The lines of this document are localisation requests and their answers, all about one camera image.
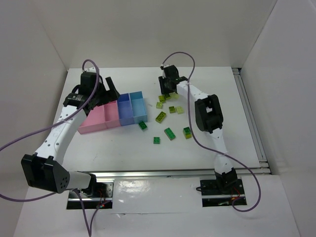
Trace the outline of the dark green lego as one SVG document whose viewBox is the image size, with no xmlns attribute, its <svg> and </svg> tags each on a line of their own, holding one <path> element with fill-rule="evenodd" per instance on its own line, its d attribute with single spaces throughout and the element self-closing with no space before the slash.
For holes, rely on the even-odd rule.
<svg viewBox="0 0 316 237">
<path fill-rule="evenodd" d="M 148 127 L 147 127 L 147 125 L 145 124 L 145 122 L 143 122 L 143 121 L 141 121 L 140 123 L 138 123 L 138 125 L 139 125 L 139 127 L 140 127 L 140 129 L 142 130 L 142 131 L 144 131 L 144 130 L 146 130 Z"/>
</svg>

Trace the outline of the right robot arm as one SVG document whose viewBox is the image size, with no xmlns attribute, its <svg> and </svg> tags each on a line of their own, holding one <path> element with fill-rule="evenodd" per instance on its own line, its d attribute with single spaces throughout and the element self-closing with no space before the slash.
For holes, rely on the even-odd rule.
<svg viewBox="0 0 316 237">
<path fill-rule="evenodd" d="M 217 95 L 208 95 L 191 85 L 186 77 L 179 76 L 174 65 L 160 66 L 162 76 L 158 78 L 163 94 L 176 93 L 187 98 L 188 104 L 194 106 L 195 122 L 198 129 L 213 142 L 216 153 L 214 172 L 217 187 L 226 191 L 237 181 L 237 173 L 226 156 L 227 148 L 223 138 L 223 114 Z"/>
</svg>

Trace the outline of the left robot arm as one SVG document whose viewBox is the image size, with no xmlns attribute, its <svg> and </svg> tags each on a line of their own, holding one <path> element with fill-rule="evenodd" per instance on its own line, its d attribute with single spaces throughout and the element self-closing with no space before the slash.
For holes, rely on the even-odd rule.
<svg viewBox="0 0 316 237">
<path fill-rule="evenodd" d="M 96 71 L 84 71 L 80 84 L 69 93 L 57 126 L 52 128 L 42 145 L 32 155 L 24 155 L 21 165 L 30 187 L 54 193 L 80 189 L 91 196 L 99 184 L 92 173 L 69 172 L 63 166 L 67 148 L 81 124 L 96 107 L 119 98 L 111 77 L 103 79 Z"/>
</svg>

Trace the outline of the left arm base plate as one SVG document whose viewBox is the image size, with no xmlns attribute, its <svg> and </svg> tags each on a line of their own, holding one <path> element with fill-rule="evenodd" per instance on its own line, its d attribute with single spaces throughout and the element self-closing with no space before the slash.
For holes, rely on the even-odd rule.
<svg viewBox="0 0 316 237">
<path fill-rule="evenodd" d="M 82 209 L 80 199 L 83 206 L 87 210 L 96 209 L 100 206 L 101 209 L 112 209 L 113 207 L 113 193 L 114 193 L 114 181 L 106 180 L 103 182 L 97 182 L 97 186 L 92 193 L 87 190 L 78 189 L 78 195 L 74 191 L 69 191 L 67 199 L 67 210 L 79 210 Z"/>
</svg>

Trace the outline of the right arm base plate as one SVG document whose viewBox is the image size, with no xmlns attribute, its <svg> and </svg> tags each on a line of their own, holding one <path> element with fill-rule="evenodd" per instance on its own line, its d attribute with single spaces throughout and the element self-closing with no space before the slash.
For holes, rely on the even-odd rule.
<svg viewBox="0 0 316 237">
<path fill-rule="evenodd" d="M 231 206 L 234 200 L 235 206 L 247 205 L 241 179 L 226 190 L 221 190 L 216 180 L 200 180 L 196 190 L 201 193 L 203 207 Z"/>
</svg>

